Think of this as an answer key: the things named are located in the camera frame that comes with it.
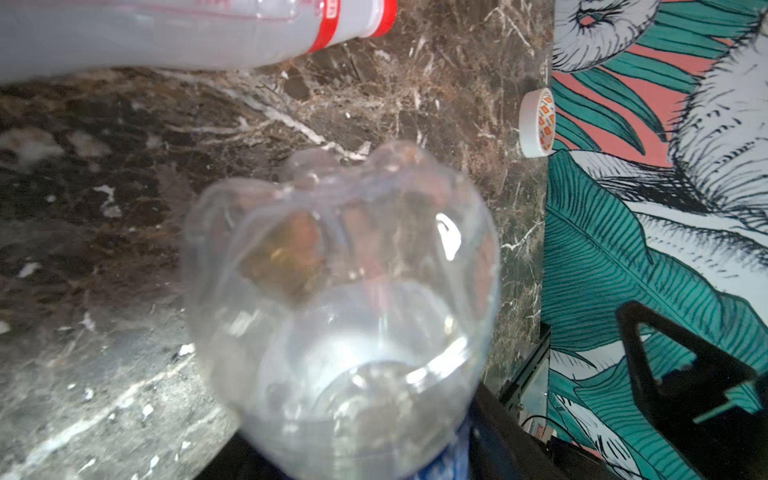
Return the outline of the small bottle blue label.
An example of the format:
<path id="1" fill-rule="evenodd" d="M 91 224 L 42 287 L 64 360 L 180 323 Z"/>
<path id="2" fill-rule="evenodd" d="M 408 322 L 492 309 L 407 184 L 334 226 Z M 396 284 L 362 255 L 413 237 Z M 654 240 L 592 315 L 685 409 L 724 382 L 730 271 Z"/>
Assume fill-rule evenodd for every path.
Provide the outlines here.
<path id="1" fill-rule="evenodd" d="M 410 142 L 228 178 L 181 236 L 187 328 L 239 434 L 292 479 L 405 479 L 454 439 L 499 305 L 492 216 Z"/>

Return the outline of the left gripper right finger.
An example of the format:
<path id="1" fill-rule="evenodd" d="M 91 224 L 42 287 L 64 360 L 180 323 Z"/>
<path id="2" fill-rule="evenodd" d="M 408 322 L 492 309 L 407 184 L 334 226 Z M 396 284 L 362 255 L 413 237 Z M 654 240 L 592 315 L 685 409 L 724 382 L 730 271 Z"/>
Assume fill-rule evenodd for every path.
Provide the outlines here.
<path id="1" fill-rule="evenodd" d="M 471 479 L 566 479 L 482 383 L 470 404 Z"/>

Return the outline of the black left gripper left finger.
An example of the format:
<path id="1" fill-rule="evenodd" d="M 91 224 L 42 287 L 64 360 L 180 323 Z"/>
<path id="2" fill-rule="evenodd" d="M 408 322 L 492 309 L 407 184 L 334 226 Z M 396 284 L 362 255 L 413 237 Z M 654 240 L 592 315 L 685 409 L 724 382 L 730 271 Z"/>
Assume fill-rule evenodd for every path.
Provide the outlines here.
<path id="1" fill-rule="evenodd" d="M 239 432 L 195 477 L 195 480 L 257 480 L 270 478 L 270 463 Z"/>

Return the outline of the clear bottle red cap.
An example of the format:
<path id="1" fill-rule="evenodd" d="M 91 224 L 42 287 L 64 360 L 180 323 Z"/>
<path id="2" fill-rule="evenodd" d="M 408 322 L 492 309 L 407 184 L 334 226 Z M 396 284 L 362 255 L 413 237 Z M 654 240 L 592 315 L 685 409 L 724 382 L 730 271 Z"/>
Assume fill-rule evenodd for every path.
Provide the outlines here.
<path id="1" fill-rule="evenodd" d="M 112 67 L 276 64 L 392 28 L 395 1 L 4 1 L 4 84 Z"/>

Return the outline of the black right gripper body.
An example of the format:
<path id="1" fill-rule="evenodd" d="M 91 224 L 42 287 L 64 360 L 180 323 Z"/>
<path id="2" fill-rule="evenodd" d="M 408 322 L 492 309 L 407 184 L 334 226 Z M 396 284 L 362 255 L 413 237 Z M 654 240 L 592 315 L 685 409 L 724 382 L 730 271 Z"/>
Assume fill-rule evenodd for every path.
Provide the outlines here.
<path id="1" fill-rule="evenodd" d="M 653 424 L 703 479 L 767 477 L 767 377 L 756 379 L 760 408 L 731 405 L 725 381 L 685 382 L 653 395 Z"/>

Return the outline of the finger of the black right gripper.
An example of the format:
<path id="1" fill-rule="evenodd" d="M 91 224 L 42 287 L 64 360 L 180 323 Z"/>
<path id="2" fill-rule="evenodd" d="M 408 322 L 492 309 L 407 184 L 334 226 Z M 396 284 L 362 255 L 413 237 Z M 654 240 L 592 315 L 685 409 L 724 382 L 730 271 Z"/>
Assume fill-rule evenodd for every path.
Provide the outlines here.
<path id="1" fill-rule="evenodd" d="M 638 301 L 615 317 L 633 398 L 660 431 L 694 424 L 725 406 L 729 390 L 757 378 L 745 362 Z"/>

